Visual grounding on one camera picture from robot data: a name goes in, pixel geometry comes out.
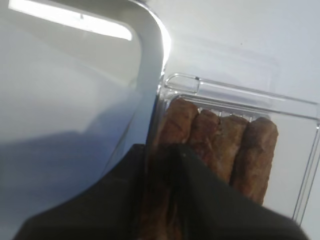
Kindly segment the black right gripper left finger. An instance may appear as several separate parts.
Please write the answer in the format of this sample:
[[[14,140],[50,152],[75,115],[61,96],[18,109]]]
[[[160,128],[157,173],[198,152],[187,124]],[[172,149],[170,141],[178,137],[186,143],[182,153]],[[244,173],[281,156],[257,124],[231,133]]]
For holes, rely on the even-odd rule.
[[[97,183],[27,219],[16,240],[136,240],[145,145],[134,144]]]

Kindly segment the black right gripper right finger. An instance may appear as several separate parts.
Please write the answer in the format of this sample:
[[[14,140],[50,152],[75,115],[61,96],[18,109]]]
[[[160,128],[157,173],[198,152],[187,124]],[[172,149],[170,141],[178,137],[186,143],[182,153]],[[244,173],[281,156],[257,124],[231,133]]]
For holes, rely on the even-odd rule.
[[[164,144],[159,162],[176,194],[184,240],[306,240],[292,219],[247,199],[184,144]]]

